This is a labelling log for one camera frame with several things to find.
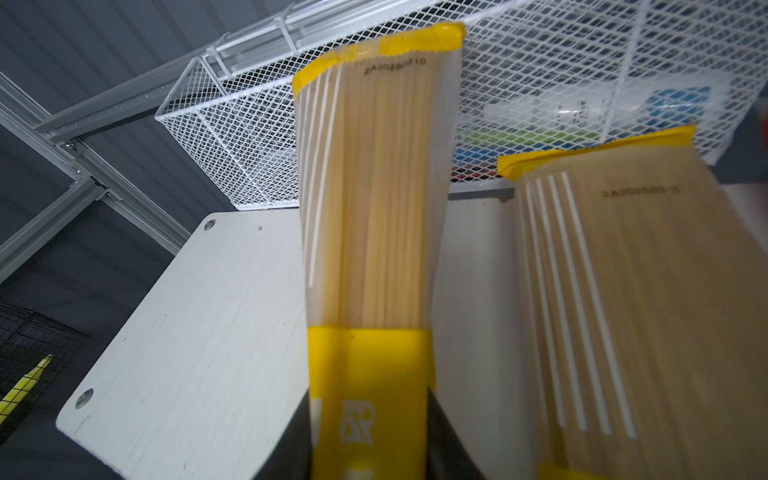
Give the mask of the yellow green marker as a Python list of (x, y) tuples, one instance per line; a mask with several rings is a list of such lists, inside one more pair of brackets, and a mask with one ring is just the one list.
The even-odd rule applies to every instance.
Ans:
[(44, 357), (32, 370), (22, 376), (1, 400), (0, 424), (3, 424), (21, 404), (25, 397), (34, 389), (43, 372), (50, 365), (54, 355)]

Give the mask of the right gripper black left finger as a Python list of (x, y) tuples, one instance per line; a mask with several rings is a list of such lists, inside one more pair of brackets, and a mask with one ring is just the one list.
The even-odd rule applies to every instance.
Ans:
[(308, 480), (312, 468), (309, 391), (306, 391), (255, 480)]

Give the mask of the white two-tier shelf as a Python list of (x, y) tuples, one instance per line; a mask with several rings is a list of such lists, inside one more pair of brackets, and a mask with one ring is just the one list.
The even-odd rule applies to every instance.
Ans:
[[(533, 477), (510, 281), (511, 208), (449, 206), (439, 404), (482, 479)], [(60, 411), (125, 479), (254, 479), (307, 389), (294, 210), (202, 223)]]

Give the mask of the yellow Pastatime spaghetti bag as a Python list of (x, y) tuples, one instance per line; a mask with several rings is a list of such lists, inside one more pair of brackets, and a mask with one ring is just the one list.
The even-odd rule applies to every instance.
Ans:
[(465, 36), (382, 36), (293, 78), (315, 479), (426, 475)]
[(498, 160), (541, 479), (767, 475), (767, 255), (695, 132)]

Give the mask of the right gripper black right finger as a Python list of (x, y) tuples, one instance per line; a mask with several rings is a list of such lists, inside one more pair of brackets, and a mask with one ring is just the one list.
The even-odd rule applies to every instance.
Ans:
[(464, 448), (434, 392), (428, 392), (425, 478), (481, 480), (483, 474)]

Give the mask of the white tube in basket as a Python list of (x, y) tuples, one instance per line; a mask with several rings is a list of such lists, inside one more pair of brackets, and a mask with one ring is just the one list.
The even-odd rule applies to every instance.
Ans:
[(558, 85), (488, 103), (483, 119), (510, 129), (591, 131), (666, 129), (713, 120), (725, 108), (733, 76), (725, 72), (657, 74)]

